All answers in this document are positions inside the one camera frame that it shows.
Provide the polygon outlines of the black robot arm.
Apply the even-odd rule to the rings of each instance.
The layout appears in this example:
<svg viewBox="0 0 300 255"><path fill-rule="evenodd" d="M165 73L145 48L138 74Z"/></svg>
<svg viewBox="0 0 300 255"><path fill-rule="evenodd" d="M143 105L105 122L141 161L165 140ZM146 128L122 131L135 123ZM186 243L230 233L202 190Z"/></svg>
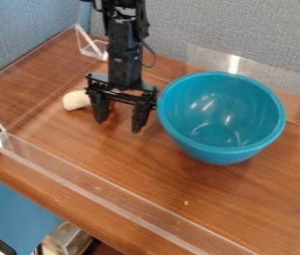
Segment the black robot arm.
<svg viewBox="0 0 300 255"><path fill-rule="evenodd" d="M82 0L90 2L103 14L109 37L109 75L86 75L86 95L90 98L95 121L102 124L111 112L111 102L134 106L133 133L147 124L150 111L155 109L158 88L142 79L143 49L153 53L145 42L149 33L146 0Z"/></svg>

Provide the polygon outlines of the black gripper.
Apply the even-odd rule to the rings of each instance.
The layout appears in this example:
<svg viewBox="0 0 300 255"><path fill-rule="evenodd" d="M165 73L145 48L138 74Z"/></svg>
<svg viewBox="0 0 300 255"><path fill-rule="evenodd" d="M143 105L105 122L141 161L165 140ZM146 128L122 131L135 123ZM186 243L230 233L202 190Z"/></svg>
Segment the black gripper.
<svg viewBox="0 0 300 255"><path fill-rule="evenodd" d="M150 111L157 106L158 87L143 80L138 80L130 87L115 86L106 74L89 73L86 75L86 94L91 101L95 121L102 124L110 115L110 102L133 105L133 133L138 133L147 124Z"/></svg>

